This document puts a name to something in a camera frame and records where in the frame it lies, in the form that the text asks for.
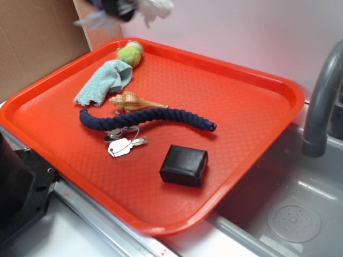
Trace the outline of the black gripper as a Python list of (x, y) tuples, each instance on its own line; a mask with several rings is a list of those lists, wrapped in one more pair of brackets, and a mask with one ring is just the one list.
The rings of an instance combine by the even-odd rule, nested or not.
[(106, 14), (125, 22), (132, 19), (137, 7), (136, 1), (130, 0), (102, 0), (101, 2)]

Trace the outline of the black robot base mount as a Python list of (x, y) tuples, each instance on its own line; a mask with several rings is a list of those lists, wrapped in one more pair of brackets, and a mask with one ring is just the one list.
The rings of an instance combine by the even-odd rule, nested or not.
[(55, 177), (37, 152), (13, 150), (1, 135), (1, 247), (44, 217)]

